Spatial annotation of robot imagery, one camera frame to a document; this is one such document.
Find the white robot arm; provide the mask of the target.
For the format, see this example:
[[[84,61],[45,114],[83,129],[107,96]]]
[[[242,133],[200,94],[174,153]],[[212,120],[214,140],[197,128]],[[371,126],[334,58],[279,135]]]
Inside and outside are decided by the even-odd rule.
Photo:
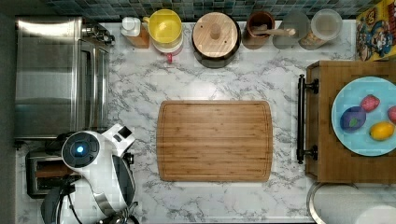
[[[81,131],[64,142],[61,157],[73,171],[41,204],[45,224],[127,224],[134,201],[132,132],[115,124],[103,133]]]

